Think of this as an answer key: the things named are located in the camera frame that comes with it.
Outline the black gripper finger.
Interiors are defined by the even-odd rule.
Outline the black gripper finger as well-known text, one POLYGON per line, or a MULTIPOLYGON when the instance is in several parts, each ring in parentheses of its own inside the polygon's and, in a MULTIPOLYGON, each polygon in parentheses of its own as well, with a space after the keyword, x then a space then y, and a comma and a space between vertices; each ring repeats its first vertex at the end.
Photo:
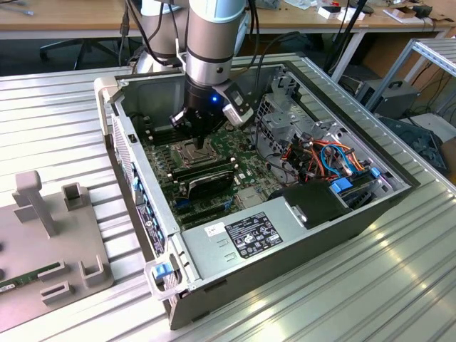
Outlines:
POLYGON ((170 121, 177 132, 188 139, 192 138, 193 145, 200 148, 199 119, 194 110, 181 110, 178 114, 172 115, 170 121))
POLYGON ((204 144, 204 140, 207 138, 208 135, 216 133, 224 124, 226 120, 219 121, 216 125, 213 125, 210 128, 207 128, 202 134, 199 135, 199 147, 202 147, 204 144))

